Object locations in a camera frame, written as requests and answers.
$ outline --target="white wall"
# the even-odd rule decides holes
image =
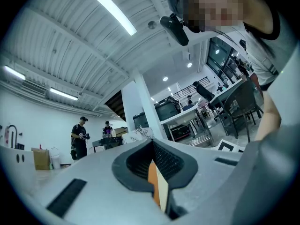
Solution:
[[[86,117],[89,121],[84,126],[91,136],[88,149],[93,141],[102,138],[102,128],[106,120],[110,121],[113,128],[127,126],[124,121],[110,120],[107,117]],[[40,144],[42,149],[57,147],[60,150],[61,163],[72,163],[70,135],[72,127],[78,124],[79,119],[79,114],[39,106],[0,89],[0,125],[3,126],[0,135],[4,135],[6,126],[15,125],[18,133],[23,133],[22,136],[18,135],[17,142],[24,144],[25,150],[39,148]]]
[[[132,117],[144,112],[134,81],[130,82],[122,89],[122,100],[128,131],[133,131],[135,130],[135,123]]]

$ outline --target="white pillar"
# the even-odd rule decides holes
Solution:
[[[136,88],[141,99],[149,127],[152,128],[154,136],[156,138],[167,139],[163,126],[159,124],[158,114],[151,101],[144,77],[139,72],[135,72],[135,83],[137,85]]]
[[[143,105],[134,81],[122,89],[122,100],[128,132],[132,132],[135,130],[135,123],[132,117],[143,112]]]

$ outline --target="cardboard box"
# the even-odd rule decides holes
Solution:
[[[31,151],[33,151],[34,165],[36,170],[49,170],[49,150],[31,148]]]
[[[116,137],[122,137],[123,134],[127,133],[128,131],[122,127],[116,128]]]

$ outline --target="air vent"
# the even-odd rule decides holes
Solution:
[[[22,90],[30,92],[31,94],[37,95],[44,98],[46,95],[46,89],[40,86],[37,86],[31,82],[23,81]]]

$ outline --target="black chair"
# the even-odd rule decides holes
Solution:
[[[234,101],[237,102],[238,107],[232,106]],[[244,118],[248,135],[248,142],[250,142],[247,117],[251,115],[254,124],[256,124],[252,113],[257,112],[257,114],[260,116],[259,112],[261,111],[263,114],[262,109],[256,103],[253,94],[252,82],[245,81],[241,85],[239,85],[225,101],[224,108],[225,113],[222,115],[222,118],[225,119],[225,117],[227,117],[227,119],[229,119],[231,126],[234,128],[235,138],[238,137],[238,131],[236,129],[235,121],[241,117]]]

